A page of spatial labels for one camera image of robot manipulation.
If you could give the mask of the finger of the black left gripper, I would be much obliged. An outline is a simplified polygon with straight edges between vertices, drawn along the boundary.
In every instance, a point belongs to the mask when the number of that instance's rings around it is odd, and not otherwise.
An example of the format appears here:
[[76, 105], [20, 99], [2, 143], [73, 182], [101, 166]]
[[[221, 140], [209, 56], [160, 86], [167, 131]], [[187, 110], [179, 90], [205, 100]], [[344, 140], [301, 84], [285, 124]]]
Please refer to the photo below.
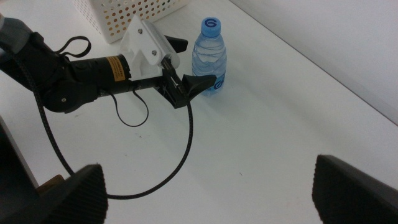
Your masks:
[[190, 76], [184, 75], [182, 78], [182, 84], [187, 93], [189, 100], [194, 99], [197, 95], [203, 91], [211, 88], [216, 81], [215, 75], [204, 75], [204, 76]]
[[172, 46], [176, 53], [181, 53], [187, 50], [188, 47], [188, 40], [186, 39], [179, 39], [176, 37], [165, 36], [169, 44]]

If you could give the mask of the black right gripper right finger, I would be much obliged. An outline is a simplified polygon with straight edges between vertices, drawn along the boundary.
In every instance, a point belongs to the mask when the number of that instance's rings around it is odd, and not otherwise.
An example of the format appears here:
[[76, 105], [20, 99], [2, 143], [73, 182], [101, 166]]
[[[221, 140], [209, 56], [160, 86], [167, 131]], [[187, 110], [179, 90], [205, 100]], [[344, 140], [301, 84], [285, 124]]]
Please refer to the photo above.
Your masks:
[[312, 200], [322, 223], [397, 223], [397, 190], [335, 156], [317, 156]]

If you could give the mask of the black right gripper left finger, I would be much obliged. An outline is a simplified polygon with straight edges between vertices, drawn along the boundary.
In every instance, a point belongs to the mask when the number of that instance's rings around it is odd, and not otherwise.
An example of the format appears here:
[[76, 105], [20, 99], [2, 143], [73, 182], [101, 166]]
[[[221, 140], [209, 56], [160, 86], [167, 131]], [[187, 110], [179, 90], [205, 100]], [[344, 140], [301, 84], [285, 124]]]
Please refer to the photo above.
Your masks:
[[108, 199], [102, 167], [87, 165], [23, 210], [19, 223], [104, 223]]

